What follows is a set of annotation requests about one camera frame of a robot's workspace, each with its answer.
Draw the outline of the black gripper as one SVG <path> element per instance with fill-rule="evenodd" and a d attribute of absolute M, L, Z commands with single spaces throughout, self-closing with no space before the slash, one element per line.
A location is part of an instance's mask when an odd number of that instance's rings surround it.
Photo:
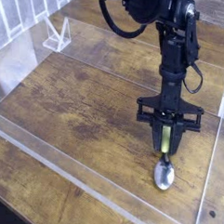
<path fill-rule="evenodd" d="M 178 144 L 186 130 L 199 132 L 204 114 L 202 107 L 190 104 L 181 97 L 181 88 L 186 85 L 187 67 L 161 66 L 161 92 L 154 97 L 138 98 L 137 120 L 152 127 L 153 147 L 161 150 L 163 126 L 172 130 L 170 153 L 178 151 Z"/>

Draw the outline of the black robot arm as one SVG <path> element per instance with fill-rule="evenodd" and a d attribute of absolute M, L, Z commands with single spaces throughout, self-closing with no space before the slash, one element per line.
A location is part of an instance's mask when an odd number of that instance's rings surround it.
<path fill-rule="evenodd" d="M 113 22 L 106 1 L 99 0 L 102 15 L 121 37 L 134 38 L 142 34 L 147 25 L 156 24 L 162 55 L 161 92 L 155 97 L 137 99 L 137 120 L 150 124 L 155 150 L 173 155 L 185 131 L 201 129 L 204 114 L 203 108 L 181 98 L 181 89 L 187 85 L 187 68 L 198 69 L 196 60 L 200 47 L 196 22 L 199 12 L 194 0 L 121 0 L 132 19 L 140 24 L 133 32 L 125 32 Z"/>

